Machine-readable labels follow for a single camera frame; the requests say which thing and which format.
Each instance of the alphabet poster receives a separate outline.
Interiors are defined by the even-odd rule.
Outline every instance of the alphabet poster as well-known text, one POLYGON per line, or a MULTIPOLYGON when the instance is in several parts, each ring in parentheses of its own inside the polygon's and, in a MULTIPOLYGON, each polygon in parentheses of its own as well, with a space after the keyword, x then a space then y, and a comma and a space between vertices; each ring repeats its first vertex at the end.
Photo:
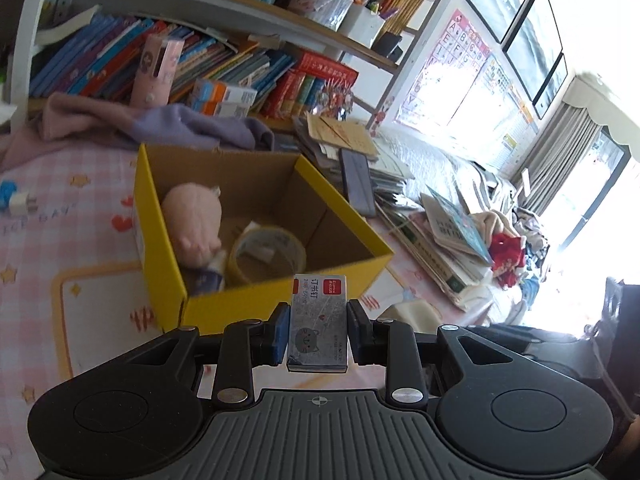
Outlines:
POLYGON ((491 53, 469 20, 456 10, 398 110, 411 127, 446 126, 491 53))

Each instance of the ribbed rubber surface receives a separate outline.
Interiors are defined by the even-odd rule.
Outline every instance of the ribbed rubber surface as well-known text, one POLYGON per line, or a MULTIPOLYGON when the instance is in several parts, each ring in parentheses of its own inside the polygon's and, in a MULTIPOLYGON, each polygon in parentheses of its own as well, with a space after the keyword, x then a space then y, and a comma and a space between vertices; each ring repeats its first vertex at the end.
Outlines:
MULTIPOLYGON (((251 409, 215 416, 187 455, 140 480, 498 478, 460 460, 423 416, 386 408, 373 391, 268 390, 251 409)), ((602 477, 586 468, 564 478, 602 477)))

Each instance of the pink plush pig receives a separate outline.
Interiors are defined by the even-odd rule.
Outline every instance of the pink plush pig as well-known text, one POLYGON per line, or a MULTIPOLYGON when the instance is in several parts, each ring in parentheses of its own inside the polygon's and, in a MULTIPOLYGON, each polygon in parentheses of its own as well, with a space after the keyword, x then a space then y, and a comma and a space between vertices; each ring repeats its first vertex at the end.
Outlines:
POLYGON ((206 267, 222 243, 220 231, 220 188, 180 184, 166 194, 162 213, 175 257, 191 269, 206 267))

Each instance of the phone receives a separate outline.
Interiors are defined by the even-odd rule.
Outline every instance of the phone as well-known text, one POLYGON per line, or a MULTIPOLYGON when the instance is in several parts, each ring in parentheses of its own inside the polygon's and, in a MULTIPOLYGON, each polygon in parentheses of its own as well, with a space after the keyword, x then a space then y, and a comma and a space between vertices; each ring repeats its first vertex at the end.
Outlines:
POLYGON ((376 215, 376 202, 369 173, 369 162, 362 153, 341 148, 338 152, 342 170, 344 197, 362 216, 372 218, 376 215))

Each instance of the red fabric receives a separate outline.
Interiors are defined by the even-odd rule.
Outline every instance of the red fabric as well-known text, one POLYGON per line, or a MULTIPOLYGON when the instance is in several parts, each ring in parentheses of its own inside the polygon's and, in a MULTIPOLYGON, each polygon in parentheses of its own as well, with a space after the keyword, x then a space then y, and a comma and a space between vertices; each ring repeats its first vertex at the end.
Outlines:
POLYGON ((489 254, 494 260, 491 270, 501 286, 512 287, 518 283, 515 270, 524 267, 524 249, 520 238, 511 238, 505 233, 497 233, 491 239, 489 254))

